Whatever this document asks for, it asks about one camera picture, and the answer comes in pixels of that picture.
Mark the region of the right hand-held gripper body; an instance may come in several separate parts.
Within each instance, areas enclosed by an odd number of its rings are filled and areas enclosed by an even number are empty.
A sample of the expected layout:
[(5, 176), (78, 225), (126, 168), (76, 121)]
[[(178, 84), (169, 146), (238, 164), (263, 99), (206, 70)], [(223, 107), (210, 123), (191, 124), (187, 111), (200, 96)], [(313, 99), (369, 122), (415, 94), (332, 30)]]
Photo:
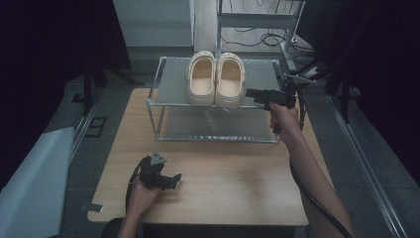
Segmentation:
[(274, 102), (287, 108), (299, 107), (299, 126), (303, 129), (306, 115), (306, 102), (303, 98), (302, 88), (313, 84), (314, 80), (298, 75), (286, 74), (280, 82), (280, 90), (269, 90), (265, 100), (269, 103)]

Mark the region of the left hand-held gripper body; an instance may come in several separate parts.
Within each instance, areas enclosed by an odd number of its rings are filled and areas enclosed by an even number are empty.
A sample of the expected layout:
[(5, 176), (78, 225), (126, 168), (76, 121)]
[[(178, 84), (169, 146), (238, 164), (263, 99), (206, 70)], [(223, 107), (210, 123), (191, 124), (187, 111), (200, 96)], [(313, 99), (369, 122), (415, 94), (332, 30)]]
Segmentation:
[(138, 175), (147, 189), (161, 188), (164, 184), (170, 184), (169, 177), (160, 174), (166, 162), (167, 159), (157, 152), (153, 152), (140, 161)]

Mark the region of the cream clog shoe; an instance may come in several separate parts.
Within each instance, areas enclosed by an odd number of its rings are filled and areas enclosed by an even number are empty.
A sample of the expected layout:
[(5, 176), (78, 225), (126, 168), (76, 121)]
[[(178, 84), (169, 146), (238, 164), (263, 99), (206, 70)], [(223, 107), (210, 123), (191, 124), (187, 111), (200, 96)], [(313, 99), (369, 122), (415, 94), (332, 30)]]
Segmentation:
[(210, 106), (215, 97), (215, 59), (211, 52), (196, 53), (187, 68), (188, 102), (193, 106)]
[(233, 53), (223, 53), (217, 62), (215, 103), (223, 108), (239, 108), (245, 97), (246, 71)]

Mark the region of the metal frame shoe rack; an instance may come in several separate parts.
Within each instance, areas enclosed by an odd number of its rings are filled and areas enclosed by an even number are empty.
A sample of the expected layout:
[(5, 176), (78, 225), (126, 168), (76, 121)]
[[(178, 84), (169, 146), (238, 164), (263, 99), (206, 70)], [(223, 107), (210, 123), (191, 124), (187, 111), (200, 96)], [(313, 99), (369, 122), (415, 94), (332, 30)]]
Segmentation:
[(147, 99), (155, 137), (159, 141), (226, 141), (274, 143), (269, 113), (251, 97), (238, 109), (188, 103), (188, 58), (162, 57)]

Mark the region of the person's right hand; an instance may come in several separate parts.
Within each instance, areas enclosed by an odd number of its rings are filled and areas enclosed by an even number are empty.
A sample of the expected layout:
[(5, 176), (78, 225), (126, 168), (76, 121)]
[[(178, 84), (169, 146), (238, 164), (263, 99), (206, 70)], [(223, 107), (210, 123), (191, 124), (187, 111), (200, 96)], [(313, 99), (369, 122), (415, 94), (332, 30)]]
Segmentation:
[(290, 145), (301, 136), (298, 122), (298, 111), (295, 108), (287, 108), (274, 102), (269, 104), (270, 127), (280, 127), (279, 137), (286, 145)]

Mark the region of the person's left hand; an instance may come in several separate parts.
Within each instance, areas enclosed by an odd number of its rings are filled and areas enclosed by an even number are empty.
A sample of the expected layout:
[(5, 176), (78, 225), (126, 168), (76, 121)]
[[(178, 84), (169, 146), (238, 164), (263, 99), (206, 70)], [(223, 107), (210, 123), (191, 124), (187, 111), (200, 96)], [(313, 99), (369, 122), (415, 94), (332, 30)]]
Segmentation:
[(155, 202), (160, 193), (159, 188), (147, 189), (138, 179), (132, 185), (127, 215), (141, 217)]

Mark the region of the black stand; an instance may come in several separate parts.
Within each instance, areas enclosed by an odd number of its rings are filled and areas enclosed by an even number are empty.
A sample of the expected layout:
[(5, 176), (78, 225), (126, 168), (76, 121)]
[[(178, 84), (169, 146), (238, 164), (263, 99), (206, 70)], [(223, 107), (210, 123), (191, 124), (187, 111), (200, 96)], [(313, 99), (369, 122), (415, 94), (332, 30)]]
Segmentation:
[[(109, 71), (131, 84), (140, 86), (146, 84), (143, 80), (135, 78), (132, 72), (128, 69), (110, 68)], [(108, 79), (105, 75), (104, 69), (90, 65), (89, 63), (85, 65), (83, 71), (83, 95), (82, 97), (74, 96), (74, 99), (77, 99), (84, 105), (82, 113), (83, 116), (86, 116), (93, 108), (92, 83), (95, 83), (95, 85), (99, 88), (104, 88), (107, 82)]]
[(339, 93), (339, 113), (342, 119), (349, 123), (349, 102), (357, 99), (351, 93), (350, 69), (351, 67), (341, 59), (331, 65), (323, 65), (318, 59), (314, 59), (302, 68), (294, 70), (292, 74), (302, 76), (310, 82), (326, 79), (325, 93), (327, 95)]

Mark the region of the grey tape strip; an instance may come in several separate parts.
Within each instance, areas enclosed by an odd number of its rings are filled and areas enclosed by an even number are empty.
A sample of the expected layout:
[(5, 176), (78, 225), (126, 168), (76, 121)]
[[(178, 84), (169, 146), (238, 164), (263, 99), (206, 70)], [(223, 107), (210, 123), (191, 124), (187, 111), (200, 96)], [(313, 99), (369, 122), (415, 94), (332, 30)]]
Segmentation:
[(92, 212), (101, 213), (103, 210), (103, 205), (96, 204), (96, 203), (82, 204), (80, 206), (80, 210), (85, 211), (85, 212), (92, 211)]

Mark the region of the dark curtain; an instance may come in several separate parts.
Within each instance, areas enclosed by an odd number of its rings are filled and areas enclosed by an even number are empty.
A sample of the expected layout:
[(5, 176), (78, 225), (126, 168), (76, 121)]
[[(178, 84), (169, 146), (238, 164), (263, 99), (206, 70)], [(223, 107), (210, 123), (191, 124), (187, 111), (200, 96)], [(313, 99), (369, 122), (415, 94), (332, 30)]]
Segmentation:
[(131, 67), (114, 0), (0, 0), (0, 189), (50, 123), (65, 85)]
[(348, 82), (358, 106), (420, 185), (420, 0), (306, 0), (297, 35)]

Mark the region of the white sheet board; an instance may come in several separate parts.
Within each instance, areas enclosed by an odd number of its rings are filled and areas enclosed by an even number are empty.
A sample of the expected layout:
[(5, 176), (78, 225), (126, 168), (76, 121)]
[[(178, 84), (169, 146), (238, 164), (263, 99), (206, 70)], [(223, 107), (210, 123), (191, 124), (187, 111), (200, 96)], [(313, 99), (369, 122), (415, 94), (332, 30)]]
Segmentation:
[(51, 238), (60, 231), (74, 129), (41, 135), (0, 191), (0, 238)]

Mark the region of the white cabinet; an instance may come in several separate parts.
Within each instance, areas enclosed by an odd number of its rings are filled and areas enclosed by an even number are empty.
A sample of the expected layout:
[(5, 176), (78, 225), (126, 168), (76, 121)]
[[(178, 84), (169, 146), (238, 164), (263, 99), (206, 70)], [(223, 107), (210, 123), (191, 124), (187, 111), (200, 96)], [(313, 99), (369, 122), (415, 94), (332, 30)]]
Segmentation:
[(113, 0), (127, 47), (191, 48), (194, 0)]

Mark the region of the grey metal stand frame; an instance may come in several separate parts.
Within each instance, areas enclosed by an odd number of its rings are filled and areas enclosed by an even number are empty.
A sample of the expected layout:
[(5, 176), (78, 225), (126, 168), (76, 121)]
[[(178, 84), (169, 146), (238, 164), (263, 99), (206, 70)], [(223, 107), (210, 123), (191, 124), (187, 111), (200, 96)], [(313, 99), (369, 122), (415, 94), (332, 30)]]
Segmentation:
[(222, 30), (224, 28), (280, 29), (285, 32), (285, 39), (279, 44), (284, 60), (289, 70), (297, 70), (289, 49), (304, 7), (304, 1), (296, 1), (295, 5), (294, 13), (288, 15), (238, 13), (225, 12), (223, 10), (223, 0), (218, 0), (216, 56), (218, 57), (222, 53)]

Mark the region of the aluminium floor rail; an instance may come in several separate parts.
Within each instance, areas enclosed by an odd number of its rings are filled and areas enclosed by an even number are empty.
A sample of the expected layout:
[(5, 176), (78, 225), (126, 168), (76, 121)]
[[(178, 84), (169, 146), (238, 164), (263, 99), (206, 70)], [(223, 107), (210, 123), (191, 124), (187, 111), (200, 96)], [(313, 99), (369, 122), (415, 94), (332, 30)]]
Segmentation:
[(408, 238), (393, 204), (389, 200), (385, 189), (383, 188), (370, 163), (368, 162), (365, 151), (361, 147), (351, 125), (347, 123), (346, 120), (342, 117), (337, 99), (331, 95), (326, 95), (326, 100), (332, 107), (339, 127), (341, 128), (342, 133), (344, 134), (344, 137), (347, 140), (352, 153), (354, 154), (355, 160), (365, 178), (365, 181), (367, 182), (367, 186), (372, 193), (372, 196), (392, 237)]
[(75, 154), (77, 153), (77, 150), (85, 136), (85, 133), (90, 125), (90, 122), (93, 119), (93, 116), (97, 110), (98, 103), (102, 97), (103, 90), (102, 89), (96, 89), (93, 93), (93, 96), (91, 98), (91, 103), (87, 111), (82, 115), (82, 118), (76, 127), (76, 130), (74, 132), (73, 138), (72, 138), (72, 147), (68, 156), (68, 163), (71, 164)]

